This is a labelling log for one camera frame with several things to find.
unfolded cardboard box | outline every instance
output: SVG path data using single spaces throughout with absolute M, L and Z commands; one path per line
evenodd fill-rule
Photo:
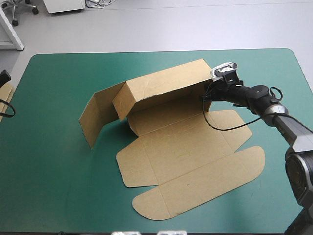
M 133 199 L 146 218 L 177 216 L 252 181 L 264 168 L 261 147 L 236 152 L 251 137 L 248 127 L 221 132 L 205 122 L 199 96 L 210 71 L 200 59 L 119 83 L 96 92 L 79 119 L 93 147 L 105 124 L 127 118 L 138 138 L 117 153 L 117 162 L 127 187 L 157 186 Z M 206 117 L 220 128 L 244 123 L 233 110 Z

metal leg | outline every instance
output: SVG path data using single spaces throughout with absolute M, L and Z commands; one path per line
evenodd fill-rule
M 16 19 L 16 16 L 15 16 L 15 12 L 16 12 L 16 5 L 14 5 L 14 6 L 12 7 L 13 20 L 17 20 L 17 19 Z
M 33 8 L 33 9 L 37 8 L 37 7 L 34 6 L 34 5 L 25 4 L 25 3 L 19 3 L 19 6 L 25 6 L 25 7 L 29 7 L 29 8 Z
M 8 5 L 8 6 L 6 6 L 5 8 L 3 8 L 2 10 L 5 11 L 5 10 L 7 10 L 7 9 L 11 9 L 12 7 L 13 7 L 12 5 Z

white cabinet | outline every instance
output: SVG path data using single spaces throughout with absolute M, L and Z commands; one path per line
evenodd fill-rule
M 85 8 L 85 0 L 44 0 L 44 3 L 49 13 Z

cardboard flap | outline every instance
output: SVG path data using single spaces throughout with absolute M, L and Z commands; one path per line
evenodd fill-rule
M 128 80 L 114 98 L 114 107 L 119 118 L 124 119 L 137 102 L 206 81 L 210 78 L 210 71 L 211 68 L 200 59 Z
M 209 112 L 207 116 L 218 127 L 244 123 L 233 110 Z M 156 182 L 160 185 L 232 154 L 250 137 L 248 127 L 228 135 L 216 131 L 207 125 L 201 113 L 139 137 L 117 154 L 117 162 L 126 186 L 151 186 Z M 134 164 L 137 157 L 141 160 Z
M 102 127 L 118 119 L 117 112 L 112 104 L 112 100 L 120 91 L 125 82 L 96 92 L 88 102 L 79 123 L 84 136 L 91 148 L 93 148 L 96 139 Z
M 14 88 L 11 84 L 6 83 L 0 88 L 0 99 L 10 102 L 14 94 Z M 0 112 L 5 113 L 7 106 L 3 103 L 0 103 Z
M 135 134 L 143 136 L 200 113 L 202 113 L 202 103 L 199 101 L 199 97 L 188 95 L 149 109 L 131 113 L 127 116 L 127 119 Z
M 133 208 L 153 220 L 173 218 L 261 174 L 265 154 L 254 146 L 206 164 L 133 199 Z

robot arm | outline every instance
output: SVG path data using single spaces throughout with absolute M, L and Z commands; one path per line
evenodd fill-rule
M 280 103 L 282 93 L 279 89 L 263 85 L 246 87 L 238 79 L 236 69 L 236 63 L 224 63 L 212 69 L 213 82 L 208 86 L 203 102 L 228 101 L 234 106 L 246 107 L 268 126 L 278 129 L 290 145 L 285 155 L 286 172 L 297 203 L 304 207 L 286 234 L 313 234 L 313 132 L 289 115 Z M 280 93 L 279 99 L 273 90 Z

